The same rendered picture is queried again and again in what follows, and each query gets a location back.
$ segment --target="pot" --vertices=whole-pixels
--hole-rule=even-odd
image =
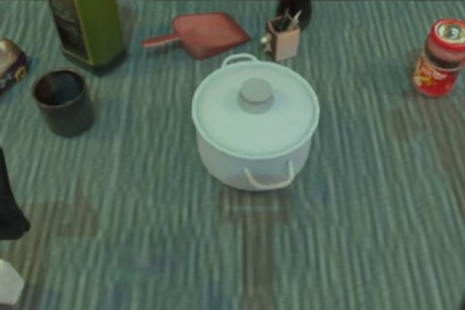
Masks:
[[[308,159],[319,117],[318,98],[299,74],[250,54],[227,57],[192,101],[203,164],[239,190],[290,185]]]

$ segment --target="red bottle label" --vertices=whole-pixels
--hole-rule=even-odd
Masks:
[[[449,93],[453,88],[460,68],[447,70],[435,67],[428,59],[421,55],[413,74],[413,85],[416,89],[430,97],[440,97]]]

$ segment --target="pot handle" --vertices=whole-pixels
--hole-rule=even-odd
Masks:
[[[262,184],[259,183],[254,176],[252,176],[252,173],[248,168],[244,169],[244,173],[246,174],[246,177],[248,179],[248,182],[252,184],[254,187],[256,187],[259,190],[274,190],[274,189],[281,189],[285,188],[288,185],[292,183],[295,177],[294,173],[294,165],[292,161],[288,162],[288,178],[285,181],[281,181],[279,183],[273,183],[273,184]]]
[[[254,55],[252,54],[231,54],[230,56],[226,57],[223,60],[223,63],[221,64],[221,68],[225,67],[228,65],[232,60],[236,60],[239,58],[244,58],[249,61],[259,61]]]

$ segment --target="dark cup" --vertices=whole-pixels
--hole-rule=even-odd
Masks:
[[[78,136],[94,122],[86,83],[72,70],[46,73],[34,83],[32,95],[50,131],[58,136]]]

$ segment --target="green bottle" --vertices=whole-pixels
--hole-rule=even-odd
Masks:
[[[116,0],[47,0],[63,54],[96,74],[126,56]]]

